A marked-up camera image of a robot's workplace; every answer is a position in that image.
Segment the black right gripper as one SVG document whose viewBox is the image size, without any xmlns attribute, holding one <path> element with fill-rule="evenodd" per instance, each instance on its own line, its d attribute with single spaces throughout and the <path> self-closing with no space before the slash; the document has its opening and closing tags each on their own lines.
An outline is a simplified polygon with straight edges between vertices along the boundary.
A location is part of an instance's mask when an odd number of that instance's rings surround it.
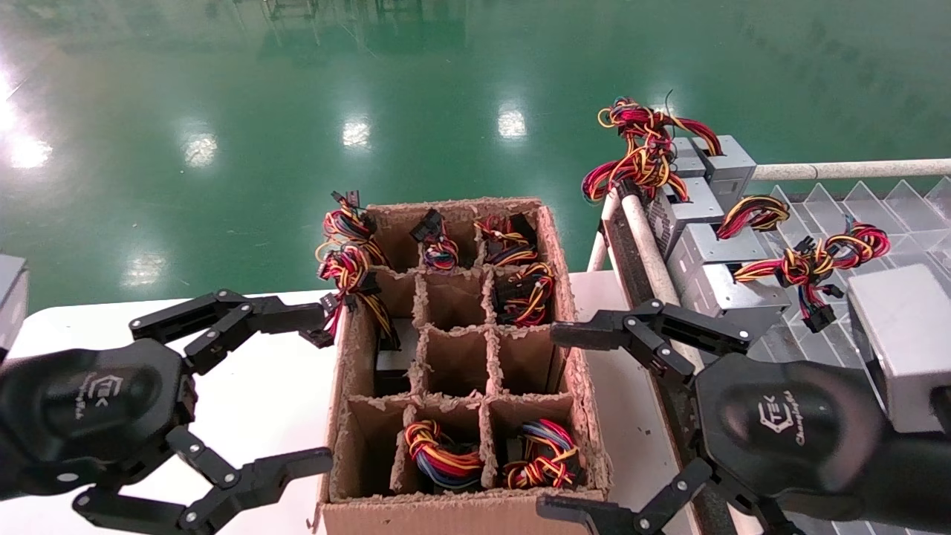
<svg viewBox="0 0 951 535">
<path fill-rule="evenodd" d="M 639 511 L 543 496 L 540 517 L 584 525 L 591 534 L 662 534 L 709 485 L 750 509 L 765 534 L 802 533 L 780 507 L 811 516 L 863 510 L 860 481 L 887 420 L 862 370 L 754 361 L 740 355 L 750 348 L 750 332 L 661 300 L 632 311 L 598 309 L 587 322 L 553 322 L 550 339 L 560 348 L 622 349 L 667 386 L 694 387 L 709 460 L 693 459 Z M 724 357 L 698 375 L 673 343 Z"/>
</svg>

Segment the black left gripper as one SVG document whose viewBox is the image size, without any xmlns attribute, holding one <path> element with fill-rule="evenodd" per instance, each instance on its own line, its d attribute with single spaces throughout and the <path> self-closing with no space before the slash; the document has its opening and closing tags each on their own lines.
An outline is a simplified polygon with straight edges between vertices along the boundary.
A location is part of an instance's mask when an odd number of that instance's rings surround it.
<svg viewBox="0 0 951 535">
<path fill-rule="evenodd" d="M 241 512 L 274 505 L 291 481 L 330 472 L 332 450 L 273 455 L 237 470 L 182 427 L 193 422 L 198 400 L 191 374 L 211 372 L 257 333 L 296 332 L 329 348 L 331 321 L 330 297 L 288 305 L 221 289 L 132 320 L 138 341 L 123 348 L 4 362 L 2 498 L 97 484 L 75 498 L 74 511 L 99 528 L 139 534 L 217 534 Z M 184 360 L 164 346 L 194 333 Z M 99 487 L 139 483 L 172 451 L 212 485 L 191 505 Z"/>
</svg>

